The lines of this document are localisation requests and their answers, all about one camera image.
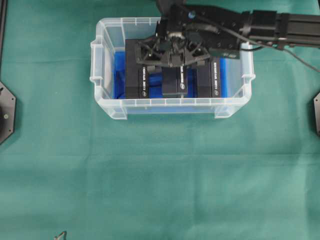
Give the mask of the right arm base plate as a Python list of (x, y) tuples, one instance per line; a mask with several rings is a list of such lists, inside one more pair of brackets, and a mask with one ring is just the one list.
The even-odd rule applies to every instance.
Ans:
[(309, 129), (320, 137), (320, 93), (318, 92), (306, 105)]

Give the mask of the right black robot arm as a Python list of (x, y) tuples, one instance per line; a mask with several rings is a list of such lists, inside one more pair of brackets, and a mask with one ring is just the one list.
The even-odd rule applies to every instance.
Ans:
[(289, 52), (293, 47), (320, 46), (317, 15), (272, 10), (237, 12), (184, 0), (158, 0), (161, 18), (155, 33), (135, 45), (139, 64), (175, 68), (218, 57), (238, 59), (243, 44), (253, 50)]

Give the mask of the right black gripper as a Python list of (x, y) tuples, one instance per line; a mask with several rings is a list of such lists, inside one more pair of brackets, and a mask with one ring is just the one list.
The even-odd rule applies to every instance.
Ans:
[(170, 66), (201, 64), (209, 49), (241, 51), (247, 13), (185, 0), (157, 0), (161, 19), (154, 36), (138, 39), (135, 59), (148, 73)]

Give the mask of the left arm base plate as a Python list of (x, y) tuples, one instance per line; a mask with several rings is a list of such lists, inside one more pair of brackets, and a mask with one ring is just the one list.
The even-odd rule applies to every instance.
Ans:
[(0, 144), (15, 130), (16, 97), (0, 83)]

